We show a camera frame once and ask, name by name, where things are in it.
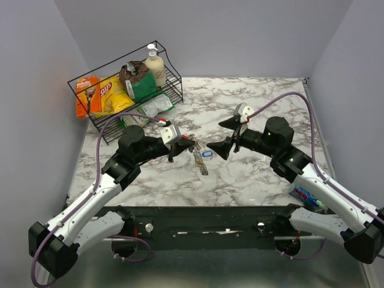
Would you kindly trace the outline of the blue key tag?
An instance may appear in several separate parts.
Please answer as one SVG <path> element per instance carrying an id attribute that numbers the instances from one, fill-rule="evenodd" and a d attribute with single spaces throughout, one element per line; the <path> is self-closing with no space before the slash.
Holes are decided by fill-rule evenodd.
<path id="1" fill-rule="evenodd" d="M 201 153 L 201 155 L 202 155 L 203 158 L 212 157 L 213 156 L 213 152 L 212 151 L 203 151 Z"/>

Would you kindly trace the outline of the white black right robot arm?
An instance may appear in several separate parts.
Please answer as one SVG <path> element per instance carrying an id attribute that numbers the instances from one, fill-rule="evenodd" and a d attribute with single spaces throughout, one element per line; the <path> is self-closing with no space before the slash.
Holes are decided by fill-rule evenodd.
<path id="1" fill-rule="evenodd" d="M 247 148 L 271 158 L 270 167 L 280 177 L 309 191 L 336 217 L 319 215 L 304 208 L 278 217 L 276 228 L 283 235 L 309 232 L 343 245 L 356 260 L 371 264 L 383 249 L 383 209 L 362 200 L 318 168 L 314 159 L 292 145 L 294 130 L 284 117 L 266 121 L 263 132 L 242 124 L 238 116 L 219 123 L 233 130 L 230 137 L 207 146 L 222 159 L 231 151 Z"/>

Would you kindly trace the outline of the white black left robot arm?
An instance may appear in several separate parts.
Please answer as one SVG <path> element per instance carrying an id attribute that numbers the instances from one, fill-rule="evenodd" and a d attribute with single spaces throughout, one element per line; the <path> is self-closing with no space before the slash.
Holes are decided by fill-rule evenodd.
<path id="1" fill-rule="evenodd" d="M 124 191 L 141 173 L 141 164 L 167 156 L 169 161 L 195 142 L 183 136 L 173 124 L 160 128 L 159 137 L 146 136 L 142 127 L 127 127 L 114 155 L 83 194 L 46 224 L 35 222 L 28 230 L 32 264 L 40 264 L 55 279 L 64 276 L 76 263 L 79 254 L 110 236 L 128 236 L 133 222 L 110 211 L 93 221 L 96 213 Z"/>

